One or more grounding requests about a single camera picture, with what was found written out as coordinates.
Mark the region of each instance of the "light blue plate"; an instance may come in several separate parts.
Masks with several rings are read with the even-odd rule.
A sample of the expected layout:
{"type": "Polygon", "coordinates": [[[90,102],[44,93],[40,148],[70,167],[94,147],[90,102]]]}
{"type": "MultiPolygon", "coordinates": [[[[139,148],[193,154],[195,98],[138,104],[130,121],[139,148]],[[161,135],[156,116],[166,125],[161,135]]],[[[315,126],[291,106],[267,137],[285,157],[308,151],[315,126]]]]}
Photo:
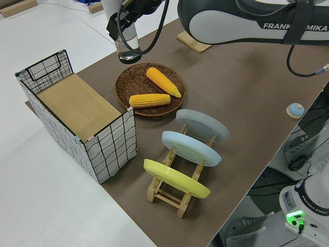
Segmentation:
{"type": "Polygon", "coordinates": [[[206,141],[216,136],[215,142],[222,142],[230,136],[222,123],[201,112],[181,109],[176,113],[176,120],[181,125],[187,124],[188,133],[206,141]]]}
{"type": "Polygon", "coordinates": [[[206,161],[204,166],[216,166],[221,161],[221,156],[206,144],[181,133],[164,131],[162,142],[168,148],[174,147],[174,153],[196,164],[206,161]]]}

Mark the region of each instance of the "brown table mat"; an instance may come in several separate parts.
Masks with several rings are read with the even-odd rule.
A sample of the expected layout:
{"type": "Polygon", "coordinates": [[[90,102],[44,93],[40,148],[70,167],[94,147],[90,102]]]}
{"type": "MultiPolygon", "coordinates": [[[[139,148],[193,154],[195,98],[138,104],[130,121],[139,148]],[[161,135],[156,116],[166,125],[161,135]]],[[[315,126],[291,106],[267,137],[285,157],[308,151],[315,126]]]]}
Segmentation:
{"type": "MultiPolygon", "coordinates": [[[[205,167],[199,179],[211,194],[192,198],[183,219],[176,217],[173,206],[146,200],[152,177],[144,171],[143,160],[162,162],[165,158],[168,150],[161,143],[162,132],[180,130],[174,114],[160,119],[136,116],[138,154],[102,184],[158,246],[206,246],[298,123],[287,115],[286,107],[298,102],[309,108],[328,81],[328,74],[292,75],[285,64],[289,46],[235,43],[198,54],[177,40],[182,31],[178,20],[166,25],[154,49],[140,62],[161,63],[180,73],[187,86],[182,108],[208,114],[229,129],[230,138],[213,145],[223,161],[217,167],[205,167]]],[[[141,39],[142,49],[153,36],[141,39]]],[[[298,72],[310,73],[327,62],[328,54],[328,47],[299,46],[291,65],[298,72]]],[[[112,54],[78,75],[124,111],[114,85],[127,67],[112,54]]],[[[186,174],[194,170],[181,158],[173,168],[186,174]]]]}

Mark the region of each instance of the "yellow plate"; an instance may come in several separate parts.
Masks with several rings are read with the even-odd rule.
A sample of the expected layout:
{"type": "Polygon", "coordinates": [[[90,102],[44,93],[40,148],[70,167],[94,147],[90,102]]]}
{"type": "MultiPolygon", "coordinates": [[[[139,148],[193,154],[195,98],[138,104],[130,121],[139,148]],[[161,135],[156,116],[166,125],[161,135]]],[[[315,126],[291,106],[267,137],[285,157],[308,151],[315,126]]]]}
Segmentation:
{"type": "Polygon", "coordinates": [[[210,194],[206,186],[161,163],[145,159],[144,169],[152,176],[185,193],[192,193],[195,197],[206,198],[210,194]]]}

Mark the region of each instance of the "corn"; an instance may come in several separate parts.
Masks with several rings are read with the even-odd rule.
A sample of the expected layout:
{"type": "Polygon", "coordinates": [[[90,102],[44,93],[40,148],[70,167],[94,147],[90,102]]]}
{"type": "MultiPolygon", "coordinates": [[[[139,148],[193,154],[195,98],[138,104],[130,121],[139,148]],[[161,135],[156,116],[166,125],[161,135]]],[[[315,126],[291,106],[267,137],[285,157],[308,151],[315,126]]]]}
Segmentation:
{"type": "Polygon", "coordinates": [[[156,107],[170,103],[168,94],[136,94],[129,99],[129,104],[135,108],[156,107]]]}
{"type": "Polygon", "coordinates": [[[163,89],[167,94],[180,98],[181,94],[177,87],[158,69],[150,67],[146,72],[146,76],[163,89]]]}

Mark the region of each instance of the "round woven basket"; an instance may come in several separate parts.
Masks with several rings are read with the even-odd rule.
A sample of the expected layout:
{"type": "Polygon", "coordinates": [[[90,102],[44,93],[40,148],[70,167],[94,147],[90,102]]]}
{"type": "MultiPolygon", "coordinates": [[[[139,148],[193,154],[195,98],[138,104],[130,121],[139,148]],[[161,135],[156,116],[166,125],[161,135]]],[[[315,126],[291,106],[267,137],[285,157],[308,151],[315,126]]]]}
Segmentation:
{"type": "Polygon", "coordinates": [[[124,70],[117,78],[115,84],[115,95],[118,101],[127,109],[130,107],[129,98],[135,94],[165,94],[147,76],[146,71],[155,67],[171,80],[178,88],[181,98],[170,96],[171,102],[168,105],[157,107],[135,108],[135,113],[147,117],[159,117],[171,114],[176,111],[184,102],[186,97],[186,86],[183,78],[172,68],[157,63],[139,63],[124,70]]]}

